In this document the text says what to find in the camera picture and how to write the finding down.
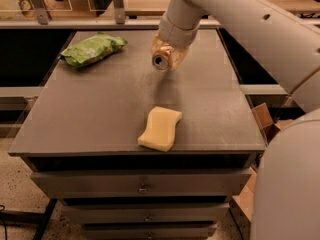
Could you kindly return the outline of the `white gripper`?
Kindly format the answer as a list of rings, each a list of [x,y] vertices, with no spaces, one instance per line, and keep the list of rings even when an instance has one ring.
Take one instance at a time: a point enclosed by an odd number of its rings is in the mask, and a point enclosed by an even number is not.
[[[175,26],[164,14],[161,18],[158,33],[155,35],[150,52],[152,54],[161,50],[167,43],[174,47],[171,51],[172,70],[178,69],[180,64],[186,57],[189,48],[188,46],[195,40],[198,27],[191,30],[184,30]]]

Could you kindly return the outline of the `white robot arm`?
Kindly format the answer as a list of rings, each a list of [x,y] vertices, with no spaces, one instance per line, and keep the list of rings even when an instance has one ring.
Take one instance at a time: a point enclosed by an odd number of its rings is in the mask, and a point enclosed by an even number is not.
[[[258,168],[251,240],[320,240],[320,31],[266,0],[170,0],[162,41],[185,48],[213,16],[304,111]]]

